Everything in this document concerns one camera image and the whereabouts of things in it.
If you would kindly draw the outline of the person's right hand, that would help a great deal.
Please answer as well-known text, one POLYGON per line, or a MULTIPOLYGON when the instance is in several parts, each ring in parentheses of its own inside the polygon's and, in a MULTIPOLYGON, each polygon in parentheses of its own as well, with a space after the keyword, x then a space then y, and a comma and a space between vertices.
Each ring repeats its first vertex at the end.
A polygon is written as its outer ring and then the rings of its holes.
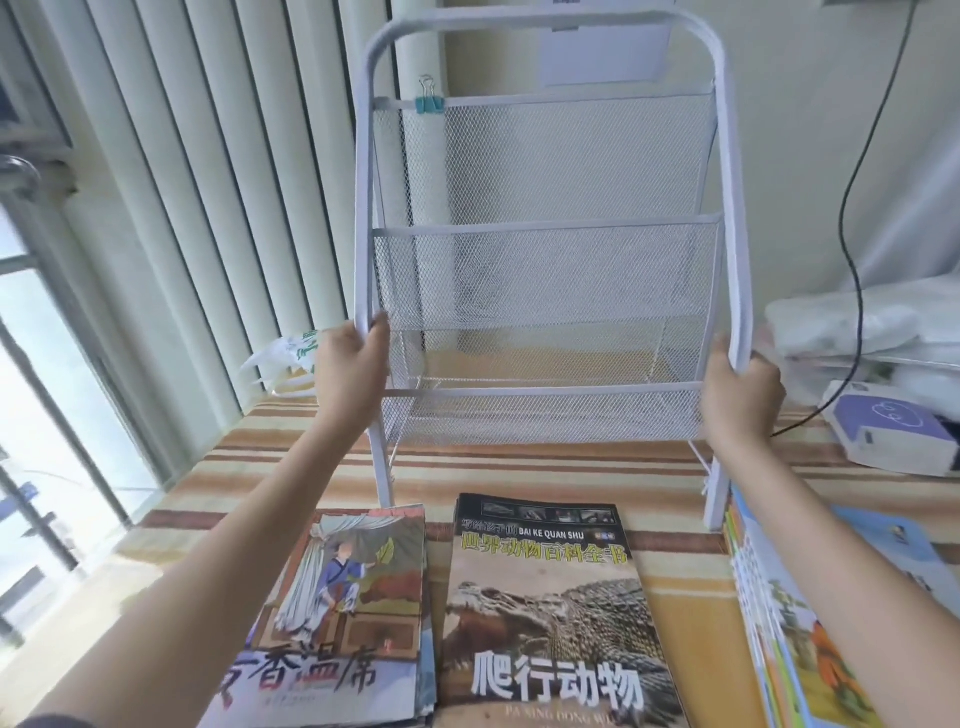
POLYGON ((765 357, 752 354, 737 372, 737 384, 702 384, 705 439, 721 460, 770 451, 786 398, 780 369, 765 357))

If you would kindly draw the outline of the person's left hand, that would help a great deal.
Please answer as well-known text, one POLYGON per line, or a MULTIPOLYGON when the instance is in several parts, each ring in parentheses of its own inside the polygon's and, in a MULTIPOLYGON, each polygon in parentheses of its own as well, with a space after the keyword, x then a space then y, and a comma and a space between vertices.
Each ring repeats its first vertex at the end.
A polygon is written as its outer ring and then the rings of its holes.
POLYGON ((371 348, 371 327, 361 335, 353 321, 324 330, 315 354, 318 412, 324 420, 365 431, 378 416, 389 375, 389 353, 371 348))

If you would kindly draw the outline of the white metal mesh book rack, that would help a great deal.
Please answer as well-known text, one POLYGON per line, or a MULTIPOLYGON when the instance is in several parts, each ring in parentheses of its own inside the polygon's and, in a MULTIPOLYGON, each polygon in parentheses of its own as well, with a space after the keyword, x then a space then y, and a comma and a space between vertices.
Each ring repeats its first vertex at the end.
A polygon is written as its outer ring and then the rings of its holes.
POLYGON ((366 45, 354 85, 354 316, 391 324, 367 434, 379 505, 404 445, 687 442, 726 275, 729 360, 754 308, 734 79, 716 31, 637 2, 430 8, 366 45), (378 97, 415 35, 666 25, 709 55, 701 85, 591 83, 449 96, 443 115, 378 97))

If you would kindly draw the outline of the person's right forearm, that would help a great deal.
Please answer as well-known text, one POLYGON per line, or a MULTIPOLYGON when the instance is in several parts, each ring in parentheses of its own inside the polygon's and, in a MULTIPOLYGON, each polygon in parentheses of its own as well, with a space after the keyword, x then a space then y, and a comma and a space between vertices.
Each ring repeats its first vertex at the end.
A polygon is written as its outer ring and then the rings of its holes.
POLYGON ((960 619, 836 516, 769 438, 709 443, 887 728, 960 728, 960 619))

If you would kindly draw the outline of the person's left forearm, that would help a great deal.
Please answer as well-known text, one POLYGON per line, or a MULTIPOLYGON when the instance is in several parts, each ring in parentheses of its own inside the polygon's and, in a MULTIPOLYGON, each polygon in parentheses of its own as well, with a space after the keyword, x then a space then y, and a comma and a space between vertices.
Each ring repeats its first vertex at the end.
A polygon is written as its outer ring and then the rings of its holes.
POLYGON ((378 412, 333 405, 15 728, 197 728, 336 468, 378 412))

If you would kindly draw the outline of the white green plastic bag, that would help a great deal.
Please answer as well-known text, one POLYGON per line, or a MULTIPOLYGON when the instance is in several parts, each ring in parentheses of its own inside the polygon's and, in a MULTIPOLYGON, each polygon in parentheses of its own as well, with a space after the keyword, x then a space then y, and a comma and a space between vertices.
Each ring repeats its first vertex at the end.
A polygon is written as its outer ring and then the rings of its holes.
POLYGON ((320 333, 310 330, 285 336, 246 359, 239 371, 262 384, 275 398, 294 399, 316 395, 315 355, 320 333))

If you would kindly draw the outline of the pile of white plastic bags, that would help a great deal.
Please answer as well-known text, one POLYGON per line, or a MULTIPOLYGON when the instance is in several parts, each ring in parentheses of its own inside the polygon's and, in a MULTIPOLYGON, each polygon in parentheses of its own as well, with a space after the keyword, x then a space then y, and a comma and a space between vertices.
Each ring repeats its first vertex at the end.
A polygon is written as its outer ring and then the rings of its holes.
POLYGON ((860 353, 860 381, 908 390, 945 376, 960 382, 960 273, 884 284, 856 293, 784 298, 765 310, 756 348, 780 367, 795 404, 819 405, 860 353))

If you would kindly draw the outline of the white purple device box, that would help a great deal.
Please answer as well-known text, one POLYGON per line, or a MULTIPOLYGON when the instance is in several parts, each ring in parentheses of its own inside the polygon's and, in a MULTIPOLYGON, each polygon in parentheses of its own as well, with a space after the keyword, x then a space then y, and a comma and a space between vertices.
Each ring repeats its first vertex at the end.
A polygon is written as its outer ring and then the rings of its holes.
POLYGON ((831 382, 820 402, 846 459, 895 474, 960 478, 960 425, 895 387, 831 382))

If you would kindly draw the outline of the striped orange brown tablecloth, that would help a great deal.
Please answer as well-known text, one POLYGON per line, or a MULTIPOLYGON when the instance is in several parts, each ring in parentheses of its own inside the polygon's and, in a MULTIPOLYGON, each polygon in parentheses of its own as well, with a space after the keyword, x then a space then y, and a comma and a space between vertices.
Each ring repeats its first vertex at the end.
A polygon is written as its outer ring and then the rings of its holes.
MULTIPOLYGON (((268 399, 243 418, 118 548, 119 610, 179 562, 258 485, 311 423, 310 399, 268 399)), ((776 446, 824 498, 906 516, 960 581, 960 482, 882 474, 846 461, 815 423, 776 446)), ((448 593, 451 523, 461 493, 615 504, 693 728, 765 728, 726 543, 703 522, 705 472, 687 443, 403 445, 398 505, 423 504, 434 608, 448 593)))

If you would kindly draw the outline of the light blue book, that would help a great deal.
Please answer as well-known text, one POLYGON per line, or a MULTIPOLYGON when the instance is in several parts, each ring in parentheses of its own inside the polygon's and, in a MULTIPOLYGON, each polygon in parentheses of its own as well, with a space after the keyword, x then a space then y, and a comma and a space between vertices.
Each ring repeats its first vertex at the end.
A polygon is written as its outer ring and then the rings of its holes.
POLYGON ((960 620, 960 582, 917 522, 853 507, 832 506, 831 509, 960 620))

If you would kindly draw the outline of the white vertical blinds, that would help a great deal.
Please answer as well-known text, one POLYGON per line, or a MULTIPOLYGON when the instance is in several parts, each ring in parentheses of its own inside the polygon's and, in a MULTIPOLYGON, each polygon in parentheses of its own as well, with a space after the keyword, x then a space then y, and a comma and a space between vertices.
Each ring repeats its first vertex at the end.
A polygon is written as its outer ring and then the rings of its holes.
POLYGON ((87 314, 139 420, 206 441, 243 363, 354 312, 354 64, 383 0, 0 0, 87 314))

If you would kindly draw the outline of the stack of colourful picture books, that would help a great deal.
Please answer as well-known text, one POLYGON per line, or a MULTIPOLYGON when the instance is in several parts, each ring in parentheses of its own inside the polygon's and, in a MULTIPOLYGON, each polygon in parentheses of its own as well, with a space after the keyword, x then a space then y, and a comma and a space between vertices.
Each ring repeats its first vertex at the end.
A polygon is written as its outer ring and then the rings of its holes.
POLYGON ((885 728, 737 489, 724 536, 769 728, 885 728))

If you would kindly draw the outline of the crocodile cover book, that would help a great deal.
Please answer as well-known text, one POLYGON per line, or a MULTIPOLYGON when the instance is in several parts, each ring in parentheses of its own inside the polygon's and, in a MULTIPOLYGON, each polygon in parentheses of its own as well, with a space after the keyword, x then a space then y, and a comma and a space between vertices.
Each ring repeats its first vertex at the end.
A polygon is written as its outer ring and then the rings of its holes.
POLYGON ((690 728, 612 504, 461 493, 434 728, 690 728))

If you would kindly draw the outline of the white paper sheet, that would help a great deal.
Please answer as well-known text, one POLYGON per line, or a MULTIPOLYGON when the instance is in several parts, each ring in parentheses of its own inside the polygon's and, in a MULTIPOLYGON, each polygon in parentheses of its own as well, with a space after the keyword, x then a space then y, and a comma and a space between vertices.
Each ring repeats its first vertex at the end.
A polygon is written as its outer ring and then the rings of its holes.
POLYGON ((538 79, 543 88, 654 82, 666 69, 666 25, 542 30, 538 79))

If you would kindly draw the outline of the dark window frame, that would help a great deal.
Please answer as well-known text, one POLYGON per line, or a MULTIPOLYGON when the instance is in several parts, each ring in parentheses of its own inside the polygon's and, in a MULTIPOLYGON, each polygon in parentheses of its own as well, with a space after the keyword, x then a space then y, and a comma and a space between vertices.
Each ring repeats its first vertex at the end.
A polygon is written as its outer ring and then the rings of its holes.
POLYGON ((0 0, 0 154, 36 195, 0 196, 0 659, 154 505, 170 469, 124 401, 128 351, 66 217, 71 138, 16 0, 0 0))

